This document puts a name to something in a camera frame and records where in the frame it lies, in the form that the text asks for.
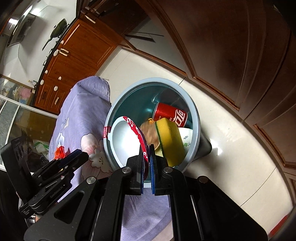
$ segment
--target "white knob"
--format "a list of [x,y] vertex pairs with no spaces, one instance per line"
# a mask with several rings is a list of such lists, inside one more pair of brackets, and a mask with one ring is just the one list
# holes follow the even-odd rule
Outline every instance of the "white knob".
[[54,57],[57,56],[59,50],[57,49],[55,52],[54,52]]

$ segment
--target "purple tablecloth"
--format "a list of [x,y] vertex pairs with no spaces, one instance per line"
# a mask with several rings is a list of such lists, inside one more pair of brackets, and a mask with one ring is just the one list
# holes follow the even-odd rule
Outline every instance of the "purple tablecloth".
[[[89,161],[75,171],[73,187],[67,194],[87,177],[101,179],[112,174],[103,145],[103,129],[110,108],[109,84],[97,76],[79,81],[67,96],[50,141],[50,159],[54,159],[59,145],[65,147],[66,153],[81,149],[89,154]],[[121,240],[150,241],[170,220],[168,197],[154,196],[145,188],[141,196],[125,197]]]

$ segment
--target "yellow sponge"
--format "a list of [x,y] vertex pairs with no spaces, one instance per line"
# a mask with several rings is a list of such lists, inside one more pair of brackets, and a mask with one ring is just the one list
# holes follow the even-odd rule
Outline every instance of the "yellow sponge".
[[179,165],[185,158],[185,151],[177,124],[162,118],[155,122],[155,126],[163,157],[170,167]]

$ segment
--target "white bowl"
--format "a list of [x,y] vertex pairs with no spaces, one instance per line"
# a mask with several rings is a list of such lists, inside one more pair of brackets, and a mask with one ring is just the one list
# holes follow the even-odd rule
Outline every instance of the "white bowl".
[[126,166],[128,158],[139,155],[140,142],[123,117],[119,117],[108,134],[110,147],[118,165]]
[[186,155],[191,145],[193,130],[189,128],[183,128],[183,127],[179,127],[178,130],[183,142],[185,155]]

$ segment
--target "red can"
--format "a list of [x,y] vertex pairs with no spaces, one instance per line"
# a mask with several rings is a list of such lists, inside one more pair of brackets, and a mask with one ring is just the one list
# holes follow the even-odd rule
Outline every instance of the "red can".
[[152,119],[158,121],[161,118],[167,118],[177,124],[178,127],[184,127],[188,118],[188,114],[171,105],[158,103],[155,107]]

